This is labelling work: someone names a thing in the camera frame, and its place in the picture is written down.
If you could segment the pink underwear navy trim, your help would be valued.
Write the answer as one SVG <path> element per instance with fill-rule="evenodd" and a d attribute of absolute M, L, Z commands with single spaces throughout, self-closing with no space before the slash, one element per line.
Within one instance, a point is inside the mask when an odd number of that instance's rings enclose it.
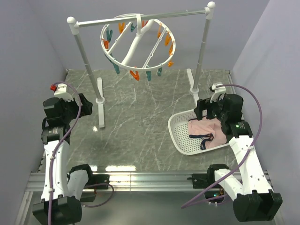
<path fill-rule="evenodd" d="M 201 150 L 208 150 L 227 143 L 226 135 L 223 133 L 221 122 L 218 119 L 189 120 L 188 135 L 190 138 L 201 138 Z"/>

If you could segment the white perforated plastic basket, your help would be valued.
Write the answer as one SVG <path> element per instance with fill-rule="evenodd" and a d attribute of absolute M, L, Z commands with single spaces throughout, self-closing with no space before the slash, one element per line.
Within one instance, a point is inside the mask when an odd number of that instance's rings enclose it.
<path fill-rule="evenodd" d="M 229 143 L 226 143 L 207 150 L 201 150 L 200 144 L 203 139 L 190 138 L 188 135 L 188 121 L 195 118 L 196 115 L 193 109 L 176 113 L 169 118 L 168 129 L 170 137 L 178 152 L 190 156 L 229 146 Z"/>

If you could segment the orange front clothes peg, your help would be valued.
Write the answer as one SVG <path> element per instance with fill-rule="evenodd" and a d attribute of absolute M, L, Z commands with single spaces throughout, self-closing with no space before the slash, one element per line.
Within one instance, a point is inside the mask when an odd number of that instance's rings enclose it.
<path fill-rule="evenodd" d="M 131 74 L 137 81 L 140 80 L 139 72 L 138 72 L 138 71 L 130 70 L 129 72 L 130 72 L 130 74 Z"/>

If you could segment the white round clip hanger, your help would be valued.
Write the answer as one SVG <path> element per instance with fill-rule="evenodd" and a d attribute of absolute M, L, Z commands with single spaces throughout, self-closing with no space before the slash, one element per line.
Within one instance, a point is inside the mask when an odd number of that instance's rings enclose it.
<path fill-rule="evenodd" d="M 121 19 L 120 23 L 125 23 L 125 28 L 124 31 L 116 37 L 115 41 L 110 44 L 109 43 L 109 51 L 108 53 L 105 53 L 105 56 L 107 57 L 108 60 L 113 61 L 115 64 L 117 64 L 120 68 L 126 69 L 128 71 L 133 70 L 133 71 L 138 71 L 138 72 L 142 72 L 142 71 L 147 71 L 148 69 L 146 68 L 146 66 L 149 66 L 149 70 L 158 70 L 159 68 L 162 68 L 163 66 L 167 65 L 169 61 L 172 61 L 172 57 L 174 56 L 175 50 L 176 50 L 176 41 L 175 41 L 175 37 L 172 34 L 171 30 L 160 20 L 158 19 L 149 19 L 149 22 L 147 23 L 147 25 L 145 27 L 142 28 L 142 14 L 123 14 L 123 15 L 119 15 L 116 17 L 117 19 Z M 124 38 L 124 36 L 126 35 L 126 33 L 128 31 L 130 31 L 130 27 L 131 24 L 133 25 L 137 25 L 136 29 L 134 30 L 136 32 L 135 38 L 133 39 L 129 50 L 125 56 L 125 58 L 122 61 L 119 61 L 118 59 L 116 59 L 113 56 L 113 51 L 116 49 L 117 45 L 120 43 L 120 41 Z M 155 43 L 155 45 L 153 46 L 152 50 L 150 51 L 146 61 L 144 62 L 144 64 L 142 66 L 130 66 L 129 63 L 131 61 L 131 59 L 134 56 L 134 53 L 138 47 L 138 44 L 140 43 L 141 39 L 143 38 L 143 36 L 146 34 L 147 31 L 150 30 L 150 28 L 154 25 L 157 24 L 158 26 L 160 26 L 160 24 L 162 24 L 162 29 L 161 29 L 161 36 L 160 38 L 157 38 L 157 41 Z M 102 39 L 106 40 L 106 30 L 110 29 L 110 24 L 105 24 L 101 30 L 100 33 L 100 41 L 101 41 L 101 47 L 104 50 L 104 46 L 103 46 L 103 42 Z M 170 47 L 172 41 L 174 41 L 174 45 L 173 45 L 173 55 L 169 56 L 168 58 L 159 63 L 156 66 L 150 66 L 150 61 L 154 56 L 155 51 L 157 50 L 158 46 L 160 45 L 160 43 L 162 41 L 165 42 L 165 37 L 166 34 L 169 33 L 169 35 L 171 36 L 172 40 L 170 41 L 170 43 L 168 44 L 168 47 Z"/>

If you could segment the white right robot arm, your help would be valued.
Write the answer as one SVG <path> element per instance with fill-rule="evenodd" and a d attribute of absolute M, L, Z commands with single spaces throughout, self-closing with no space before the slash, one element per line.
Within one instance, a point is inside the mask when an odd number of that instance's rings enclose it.
<path fill-rule="evenodd" d="M 216 99 L 199 99 L 194 112 L 199 122 L 216 119 L 237 160 L 230 170 L 225 164 L 210 165 L 207 170 L 208 186 L 200 193 L 222 187 L 233 201 L 235 217 L 240 222 L 271 221 L 283 203 L 275 193 L 260 165 L 250 125 L 242 119 L 243 98 L 236 94 L 220 94 Z"/>

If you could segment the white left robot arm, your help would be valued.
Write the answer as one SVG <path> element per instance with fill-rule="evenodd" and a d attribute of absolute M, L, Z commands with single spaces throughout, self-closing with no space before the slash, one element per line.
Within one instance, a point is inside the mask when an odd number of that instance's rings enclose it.
<path fill-rule="evenodd" d="M 82 207 L 93 202 L 95 195 L 83 196 L 83 190 L 108 189 L 108 175 L 93 174 L 88 164 L 67 171 L 70 147 L 70 122 L 92 114 L 93 104 L 80 93 L 80 104 L 52 97 L 43 102 L 46 117 L 42 122 L 41 140 L 45 151 L 45 182 L 33 216 L 42 225 L 73 225 L 82 219 Z"/>

